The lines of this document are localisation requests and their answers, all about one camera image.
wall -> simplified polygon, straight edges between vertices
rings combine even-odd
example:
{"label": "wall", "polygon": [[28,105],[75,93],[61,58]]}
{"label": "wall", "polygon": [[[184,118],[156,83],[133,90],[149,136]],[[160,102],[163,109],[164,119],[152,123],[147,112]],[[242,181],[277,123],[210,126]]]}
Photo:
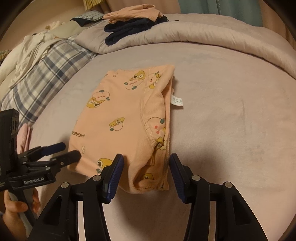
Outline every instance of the wall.
{"label": "wall", "polygon": [[24,36],[38,33],[54,21],[67,22],[84,12],[83,0],[36,0],[11,24],[0,42],[0,50],[12,49]]}

navy blue folded clothing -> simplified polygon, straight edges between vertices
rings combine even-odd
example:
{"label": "navy blue folded clothing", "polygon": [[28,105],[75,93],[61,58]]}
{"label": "navy blue folded clothing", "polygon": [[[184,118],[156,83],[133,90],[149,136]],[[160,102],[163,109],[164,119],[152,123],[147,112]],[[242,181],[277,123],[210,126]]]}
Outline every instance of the navy blue folded clothing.
{"label": "navy blue folded clothing", "polygon": [[167,21],[168,18],[166,16],[162,16],[161,18],[157,18],[155,22],[148,18],[133,18],[126,22],[118,21],[116,23],[107,24],[104,31],[111,34],[105,39],[105,43],[107,45],[113,45],[128,35],[148,30],[156,24]]}

mattress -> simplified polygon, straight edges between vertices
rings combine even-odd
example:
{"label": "mattress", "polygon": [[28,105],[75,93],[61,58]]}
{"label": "mattress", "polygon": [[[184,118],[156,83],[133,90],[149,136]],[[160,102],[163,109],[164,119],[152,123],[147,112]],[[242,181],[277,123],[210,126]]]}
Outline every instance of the mattress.
{"label": "mattress", "polygon": [[[108,70],[173,64],[170,153],[208,182],[232,182],[269,241],[277,241],[296,213],[296,82],[277,66],[250,54],[188,42],[125,48],[97,56],[59,91],[33,125],[30,147],[68,143],[75,122]],[[87,177],[62,169],[39,188],[44,206],[64,181]],[[117,190],[104,205],[111,240],[183,240],[190,205],[169,191]],[[80,203],[80,240],[83,218]]]}

white clothing tag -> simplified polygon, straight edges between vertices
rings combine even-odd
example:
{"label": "white clothing tag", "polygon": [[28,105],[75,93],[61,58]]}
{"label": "white clothing tag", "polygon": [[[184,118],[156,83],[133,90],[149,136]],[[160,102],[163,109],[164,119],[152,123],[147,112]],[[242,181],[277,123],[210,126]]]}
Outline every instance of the white clothing tag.
{"label": "white clothing tag", "polygon": [[176,106],[183,106],[183,101],[181,98],[170,95],[170,103]]}

plaid pillow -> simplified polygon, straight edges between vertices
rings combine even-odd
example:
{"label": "plaid pillow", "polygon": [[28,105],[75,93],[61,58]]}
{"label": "plaid pillow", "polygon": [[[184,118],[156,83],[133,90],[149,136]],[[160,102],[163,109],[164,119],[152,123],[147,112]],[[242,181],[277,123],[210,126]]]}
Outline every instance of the plaid pillow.
{"label": "plaid pillow", "polygon": [[0,51],[0,65],[3,63],[4,59],[7,57],[7,55],[11,52],[11,50],[3,50]]}
{"label": "plaid pillow", "polygon": [[104,16],[103,13],[93,10],[93,11],[89,11],[84,14],[81,14],[77,17],[74,17],[71,20],[76,21],[80,27],[83,27],[88,23],[100,21],[103,18],[103,16]]}

